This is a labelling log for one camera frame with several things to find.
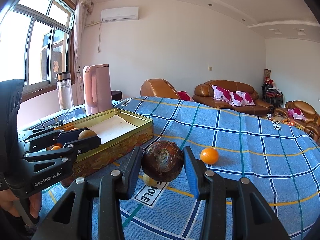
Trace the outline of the pink electric kettle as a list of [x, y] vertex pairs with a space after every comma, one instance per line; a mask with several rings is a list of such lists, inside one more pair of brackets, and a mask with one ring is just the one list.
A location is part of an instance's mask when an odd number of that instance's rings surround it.
[[111, 109], [109, 65], [105, 63], [85, 66], [83, 76], [86, 114], [92, 115]]

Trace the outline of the coffee table with snacks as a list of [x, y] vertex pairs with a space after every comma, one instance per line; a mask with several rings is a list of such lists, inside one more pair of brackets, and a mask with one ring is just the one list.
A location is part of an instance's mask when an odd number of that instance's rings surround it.
[[267, 120], [270, 120], [270, 121], [274, 121], [274, 122], [277, 122], [277, 123], [280, 123], [280, 124], [285, 124], [285, 125], [290, 125], [290, 126], [294, 126], [300, 130], [304, 130], [304, 126], [299, 124], [298, 122], [296, 122], [296, 120], [293, 120], [293, 119], [290, 119], [290, 118], [287, 118], [287, 117], [283, 117], [283, 116], [280, 116], [280, 115], [271, 115], [271, 114], [268, 114], [267, 115]]

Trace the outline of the gold rectangular tin tray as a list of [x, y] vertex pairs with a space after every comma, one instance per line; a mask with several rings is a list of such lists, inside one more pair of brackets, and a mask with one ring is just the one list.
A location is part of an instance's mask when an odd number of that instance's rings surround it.
[[101, 139], [101, 145], [77, 156], [72, 174], [61, 181], [65, 188], [76, 178], [92, 175], [153, 138], [151, 118], [118, 108], [89, 115], [68, 124], [95, 131]]

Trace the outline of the floral pillow on sofa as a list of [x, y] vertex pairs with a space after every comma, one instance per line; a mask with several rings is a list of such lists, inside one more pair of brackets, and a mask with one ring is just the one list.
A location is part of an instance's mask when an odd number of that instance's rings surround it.
[[230, 95], [232, 97], [233, 104], [236, 107], [255, 105], [252, 97], [248, 92], [236, 91], [230, 92]]
[[229, 90], [226, 90], [226, 89], [224, 89], [220, 86], [216, 86], [216, 85], [212, 85], [212, 89], [214, 92], [214, 100], [226, 102], [226, 103], [230, 104], [231, 106], [234, 105]]

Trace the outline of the small yellow-green fruit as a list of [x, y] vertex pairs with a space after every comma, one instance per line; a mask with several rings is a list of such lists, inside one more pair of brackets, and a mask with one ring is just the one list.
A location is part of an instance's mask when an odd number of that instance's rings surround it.
[[143, 174], [143, 181], [145, 185], [152, 187], [157, 185], [157, 181], [149, 177], [147, 174]]
[[95, 137], [97, 136], [97, 134], [95, 133], [95, 131], [90, 130], [90, 129], [86, 129], [80, 132], [78, 139], [85, 139], [85, 138], [89, 138], [89, 137]]

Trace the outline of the stacked dark chairs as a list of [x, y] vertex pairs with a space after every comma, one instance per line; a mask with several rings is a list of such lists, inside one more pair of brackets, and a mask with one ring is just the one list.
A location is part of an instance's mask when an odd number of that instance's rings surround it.
[[271, 71], [264, 69], [263, 84], [261, 86], [263, 100], [270, 103], [274, 108], [283, 106], [283, 93], [275, 86], [271, 79]]

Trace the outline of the clear glass water bottle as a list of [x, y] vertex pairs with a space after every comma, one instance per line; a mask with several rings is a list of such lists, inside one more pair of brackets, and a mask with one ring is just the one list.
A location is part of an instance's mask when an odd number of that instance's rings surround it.
[[70, 72], [61, 72], [57, 74], [57, 93], [64, 124], [74, 121], [75, 110], [72, 96], [72, 82]]

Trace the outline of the window with metal frame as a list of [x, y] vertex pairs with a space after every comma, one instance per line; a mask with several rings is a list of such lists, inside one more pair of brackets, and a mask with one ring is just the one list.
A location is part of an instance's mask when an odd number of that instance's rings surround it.
[[1, 80], [23, 79], [22, 99], [56, 89], [74, 75], [75, 0], [20, 0], [1, 22]]

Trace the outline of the floral pillow left on sofa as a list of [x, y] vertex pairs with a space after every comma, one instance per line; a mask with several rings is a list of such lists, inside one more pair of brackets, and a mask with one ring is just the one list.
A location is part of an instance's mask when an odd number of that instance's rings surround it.
[[226, 103], [230, 104], [231, 106], [234, 105], [229, 90], [226, 90], [226, 89], [224, 89], [220, 86], [216, 86], [216, 85], [212, 85], [212, 89], [214, 92], [214, 100], [226, 102]]

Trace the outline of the large front mandarin orange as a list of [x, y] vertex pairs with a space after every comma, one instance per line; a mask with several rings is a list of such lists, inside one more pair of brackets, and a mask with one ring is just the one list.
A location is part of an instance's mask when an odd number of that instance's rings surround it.
[[55, 130], [64, 130], [64, 131], [71, 131], [71, 130], [74, 130], [74, 129], [77, 129], [74, 124], [64, 124], [64, 125], [61, 125], [61, 126], [57, 126], [55, 128]]

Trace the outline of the white wall air conditioner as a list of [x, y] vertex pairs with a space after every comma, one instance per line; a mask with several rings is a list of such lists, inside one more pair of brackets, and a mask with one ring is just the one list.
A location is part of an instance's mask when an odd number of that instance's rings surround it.
[[139, 7], [121, 7], [101, 11], [101, 22], [138, 20]]

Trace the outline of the blue plaid tablecloth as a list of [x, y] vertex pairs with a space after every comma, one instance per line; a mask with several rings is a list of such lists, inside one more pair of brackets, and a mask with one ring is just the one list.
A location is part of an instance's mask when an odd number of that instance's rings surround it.
[[[209, 169], [223, 178], [248, 178], [270, 204], [291, 239], [319, 239], [319, 145], [302, 130], [228, 109], [195, 102], [134, 98], [117, 105], [153, 120], [151, 142], [170, 140], [189, 146], [195, 157], [214, 148]], [[186, 175], [170, 182], [162, 195], [121, 202], [126, 239], [198, 239], [204, 202], [191, 195]]]

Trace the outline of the beige lace curtain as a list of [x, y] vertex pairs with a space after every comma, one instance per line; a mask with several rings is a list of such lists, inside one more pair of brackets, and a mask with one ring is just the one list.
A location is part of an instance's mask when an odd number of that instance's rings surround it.
[[84, 103], [84, 78], [83, 67], [81, 66], [81, 41], [87, 16], [93, 12], [94, 3], [92, 0], [77, 0], [74, 19], [74, 74], [76, 103]]

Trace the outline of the small orange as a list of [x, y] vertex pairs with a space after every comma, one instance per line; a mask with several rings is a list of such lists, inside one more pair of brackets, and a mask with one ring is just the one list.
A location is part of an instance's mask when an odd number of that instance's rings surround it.
[[219, 159], [219, 153], [214, 148], [205, 148], [200, 153], [200, 159], [208, 165], [215, 164]]

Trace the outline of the floral pillow right on sofa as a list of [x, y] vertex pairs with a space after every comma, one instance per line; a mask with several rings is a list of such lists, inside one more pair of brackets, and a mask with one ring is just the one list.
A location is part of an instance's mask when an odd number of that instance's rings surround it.
[[236, 107], [255, 105], [252, 97], [248, 92], [236, 91], [230, 92], [230, 95], [232, 97], [233, 104]]

